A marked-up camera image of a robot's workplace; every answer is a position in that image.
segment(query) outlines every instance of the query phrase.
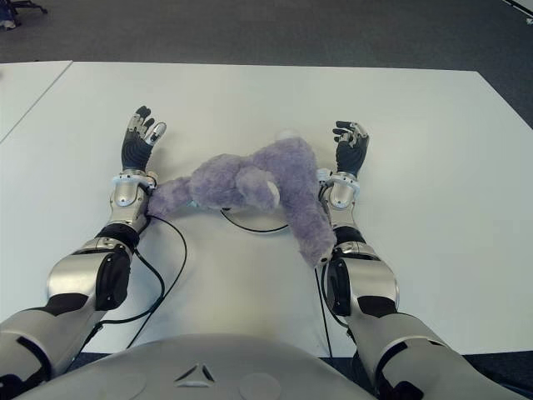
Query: plush toy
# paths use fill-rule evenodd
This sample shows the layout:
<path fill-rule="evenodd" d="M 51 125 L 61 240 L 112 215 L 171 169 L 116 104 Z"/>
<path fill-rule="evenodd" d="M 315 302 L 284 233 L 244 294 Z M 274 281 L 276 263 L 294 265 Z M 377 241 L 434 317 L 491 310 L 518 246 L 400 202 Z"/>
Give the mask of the plush toy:
<path fill-rule="evenodd" d="M 281 205 L 300 253 L 311 266 L 329 258 L 336 242 L 318 202 L 316 159 L 301 138 L 274 142 L 248 157 L 222 154 L 203 163 L 190 177 L 165 182 L 153 193 L 148 212 L 158 217 L 180 206 L 255 207 L 264 212 Z"/>

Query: floor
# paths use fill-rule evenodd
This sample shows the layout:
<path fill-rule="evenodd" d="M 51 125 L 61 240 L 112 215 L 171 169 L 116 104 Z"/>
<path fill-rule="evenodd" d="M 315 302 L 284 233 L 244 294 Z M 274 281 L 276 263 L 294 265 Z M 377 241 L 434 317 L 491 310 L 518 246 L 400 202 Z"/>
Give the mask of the floor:
<path fill-rule="evenodd" d="M 533 126 L 533 26 L 501 0 L 40 0 L 0 63 L 72 59 L 475 70 Z"/>

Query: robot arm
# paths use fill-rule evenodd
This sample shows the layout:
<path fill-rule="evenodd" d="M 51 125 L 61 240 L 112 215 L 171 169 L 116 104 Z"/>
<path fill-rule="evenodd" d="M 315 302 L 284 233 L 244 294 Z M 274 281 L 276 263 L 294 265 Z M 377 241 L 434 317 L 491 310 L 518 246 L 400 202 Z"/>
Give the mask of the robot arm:
<path fill-rule="evenodd" d="M 166 130 L 151 128 L 141 107 L 122 145 L 122 172 L 113 179 L 111 217 L 98 235 L 59 261 L 47 281 L 48 302 L 0 324 L 0 398 L 13 398 L 65 372 L 95 324 L 127 296 L 132 253 L 148 224 L 145 211 L 156 179 L 145 172 Z"/>
<path fill-rule="evenodd" d="M 398 312 L 392 270 L 369 246 L 355 222 L 356 176 L 368 135 L 338 122 L 337 173 L 321 192 L 337 242 L 327 264 L 327 305 L 346 319 L 366 374 L 382 399 L 523 398 L 479 374 L 422 321 Z"/>

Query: tabletop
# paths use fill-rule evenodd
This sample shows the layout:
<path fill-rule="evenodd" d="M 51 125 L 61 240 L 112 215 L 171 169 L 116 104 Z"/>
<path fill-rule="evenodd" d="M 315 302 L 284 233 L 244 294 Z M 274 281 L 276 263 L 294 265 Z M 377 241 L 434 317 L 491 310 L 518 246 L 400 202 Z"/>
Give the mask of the tabletop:
<path fill-rule="evenodd" d="M 75 62 L 0 145 L 0 318 L 43 305 L 54 263 L 107 221 L 123 133 L 142 104 L 168 125 L 148 165 L 160 182 L 253 153 L 286 128 L 333 168 L 333 123 L 359 122 L 371 144 L 356 220 L 396 274 L 400 311 L 461 353 L 533 348 L 533 132 L 477 72 Z M 314 273 L 289 231 L 258 236 L 193 208 L 169 218 L 189 258 L 138 343 L 248 333 L 326 355 Z M 169 283 L 179 238 L 154 223 L 140 249 Z M 128 299 L 107 318 L 139 313 L 157 290 L 135 261 Z M 333 355 L 352 356 L 327 320 Z M 86 351 L 123 349 L 140 323 L 105 327 Z"/>

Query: stuffed toy ear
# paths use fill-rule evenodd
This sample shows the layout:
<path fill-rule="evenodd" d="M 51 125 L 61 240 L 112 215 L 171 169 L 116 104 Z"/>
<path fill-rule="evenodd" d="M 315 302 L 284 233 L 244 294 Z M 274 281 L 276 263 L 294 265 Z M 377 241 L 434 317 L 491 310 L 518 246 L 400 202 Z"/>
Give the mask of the stuffed toy ear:
<path fill-rule="evenodd" d="M 270 172 L 244 167 L 235 177 L 235 184 L 246 203 L 262 211 L 274 211 L 280 202 L 280 193 Z"/>

